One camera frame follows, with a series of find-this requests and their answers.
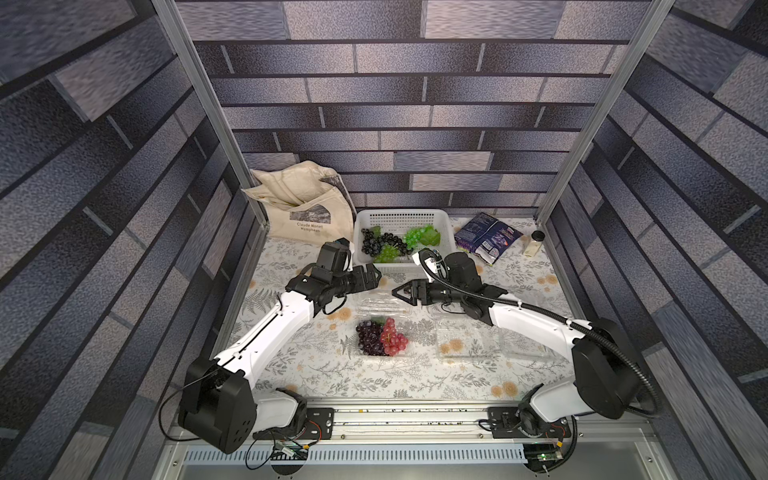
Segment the dark purple grape bunch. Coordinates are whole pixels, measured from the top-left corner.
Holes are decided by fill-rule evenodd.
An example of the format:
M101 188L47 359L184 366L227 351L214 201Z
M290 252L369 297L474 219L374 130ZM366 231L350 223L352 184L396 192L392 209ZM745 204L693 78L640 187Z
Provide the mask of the dark purple grape bunch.
M373 320L361 321L356 326L358 348L368 356L385 356L384 345L381 341L383 325Z

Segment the red grape bunch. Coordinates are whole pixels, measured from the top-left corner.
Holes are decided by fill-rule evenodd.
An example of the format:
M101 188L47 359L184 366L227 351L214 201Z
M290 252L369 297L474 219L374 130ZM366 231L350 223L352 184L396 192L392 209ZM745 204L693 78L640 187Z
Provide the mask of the red grape bunch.
M397 330L394 318L387 318L384 321L379 341L387 356L396 356L404 351L409 343L406 336Z

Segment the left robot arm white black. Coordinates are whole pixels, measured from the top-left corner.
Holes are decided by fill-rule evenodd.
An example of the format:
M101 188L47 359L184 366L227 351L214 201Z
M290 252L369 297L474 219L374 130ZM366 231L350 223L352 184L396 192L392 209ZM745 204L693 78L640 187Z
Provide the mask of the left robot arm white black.
M317 260L288 281L254 327L213 358L200 357L188 367L178 425L229 454L253 433L294 424L299 398L282 391L256 398L257 381L288 340L324 307L376 289L381 277L372 264L351 264L347 239L325 243Z

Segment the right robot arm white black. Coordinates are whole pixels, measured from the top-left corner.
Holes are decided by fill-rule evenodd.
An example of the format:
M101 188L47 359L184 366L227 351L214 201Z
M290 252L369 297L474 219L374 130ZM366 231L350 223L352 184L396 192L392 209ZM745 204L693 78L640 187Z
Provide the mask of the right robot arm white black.
M505 351L514 358L570 363L570 377L536 386L520 401L518 416L526 429L582 414L642 414L635 402L649 377L616 323L567 318L527 303L482 281L462 252L441 257L425 249L414 260L425 275L394 288L395 298L413 306L458 307L460 314L508 333L513 342Z

